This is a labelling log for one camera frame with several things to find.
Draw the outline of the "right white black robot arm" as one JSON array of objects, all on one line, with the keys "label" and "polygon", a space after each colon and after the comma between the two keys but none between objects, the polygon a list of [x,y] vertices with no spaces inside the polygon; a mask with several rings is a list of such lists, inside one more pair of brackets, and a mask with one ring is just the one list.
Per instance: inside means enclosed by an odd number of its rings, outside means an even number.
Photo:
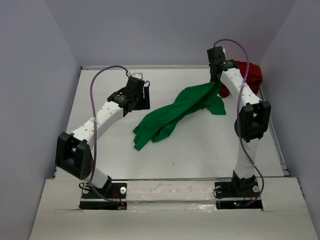
[{"label": "right white black robot arm", "polygon": [[211,82],[223,84],[237,101],[234,130],[239,139],[237,163],[230,181],[215,183],[217,199],[258,197],[256,155],[259,141],[268,130],[271,104],[251,90],[234,60],[227,60],[225,49],[214,46],[207,50]]}]

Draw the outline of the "green t shirt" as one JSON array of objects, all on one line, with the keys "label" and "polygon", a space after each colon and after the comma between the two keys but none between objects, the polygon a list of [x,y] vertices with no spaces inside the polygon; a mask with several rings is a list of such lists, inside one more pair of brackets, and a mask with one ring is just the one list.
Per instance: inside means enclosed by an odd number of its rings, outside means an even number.
[{"label": "green t shirt", "polygon": [[134,148],[140,151],[150,141],[157,143],[168,138],[179,121],[199,110],[207,109],[212,115],[225,115],[220,90],[219,83],[204,83],[183,89],[173,103],[148,113],[133,129]]}]

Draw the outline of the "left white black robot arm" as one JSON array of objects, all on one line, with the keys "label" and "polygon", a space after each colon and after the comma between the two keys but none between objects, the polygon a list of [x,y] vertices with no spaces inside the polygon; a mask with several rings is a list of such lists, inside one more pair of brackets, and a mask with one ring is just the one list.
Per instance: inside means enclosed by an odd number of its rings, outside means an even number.
[{"label": "left white black robot arm", "polygon": [[150,109],[149,86],[149,81],[136,74],[130,76],[126,86],[112,93],[87,122],[71,133],[62,132],[57,138],[55,165],[105,199],[110,194],[112,179],[96,168],[98,139],[128,113]]}]

